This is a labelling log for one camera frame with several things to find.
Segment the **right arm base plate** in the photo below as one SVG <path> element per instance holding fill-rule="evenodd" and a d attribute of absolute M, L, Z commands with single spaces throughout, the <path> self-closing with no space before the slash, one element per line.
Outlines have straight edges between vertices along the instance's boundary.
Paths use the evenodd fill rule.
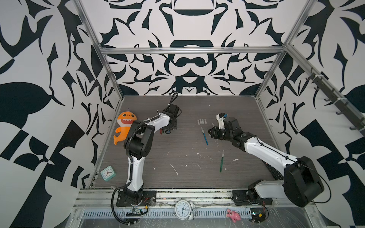
<path fill-rule="evenodd" d="M 270 206 L 273 203 L 272 198 L 262 199 L 253 190 L 233 190 L 232 201 L 236 206 Z"/>

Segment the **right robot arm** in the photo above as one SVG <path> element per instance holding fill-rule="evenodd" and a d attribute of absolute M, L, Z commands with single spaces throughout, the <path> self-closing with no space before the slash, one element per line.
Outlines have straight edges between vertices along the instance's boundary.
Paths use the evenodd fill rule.
<path fill-rule="evenodd" d="M 209 129 L 213 139 L 229 141 L 241 151 L 251 154 L 278 171 L 282 180 L 258 180 L 251 184 L 244 197 L 233 194 L 236 204 L 264 204 L 266 199 L 287 199 L 298 207 L 305 207 L 325 190 L 322 177 L 313 161 L 275 149 L 258 136 L 242 131 L 234 117 L 220 113 L 216 117 L 218 125 Z"/>

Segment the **green knife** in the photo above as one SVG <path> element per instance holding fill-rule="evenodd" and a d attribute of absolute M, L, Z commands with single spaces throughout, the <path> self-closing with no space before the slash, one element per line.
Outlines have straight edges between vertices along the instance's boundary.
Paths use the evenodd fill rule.
<path fill-rule="evenodd" d="M 220 163 L 220 173 L 222 173 L 222 169 L 223 169 L 224 155 L 225 155 L 225 151 L 222 150 L 221 163 Z"/>

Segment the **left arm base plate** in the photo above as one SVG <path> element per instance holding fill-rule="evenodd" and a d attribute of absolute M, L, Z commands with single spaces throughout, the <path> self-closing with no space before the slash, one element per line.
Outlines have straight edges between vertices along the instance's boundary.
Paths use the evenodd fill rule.
<path fill-rule="evenodd" d="M 117 207 L 129 207 L 129 206 L 146 206 L 155 203 L 156 191 L 144 191 L 138 192 L 123 190 L 118 192 Z"/>

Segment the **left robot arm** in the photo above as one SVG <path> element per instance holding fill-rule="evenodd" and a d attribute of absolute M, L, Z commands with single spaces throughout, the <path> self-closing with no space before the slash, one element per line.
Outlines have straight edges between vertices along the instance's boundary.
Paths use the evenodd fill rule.
<path fill-rule="evenodd" d="M 177 128 L 177 118 L 181 109 L 169 104 L 162 112 L 146 120 L 136 120 L 132 123 L 124 142 L 125 153 L 128 157 L 128 179 L 123 188 L 127 199 L 137 204 L 142 201 L 144 161 L 152 149 L 154 134 L 163 130 L 170 133 Z"/>

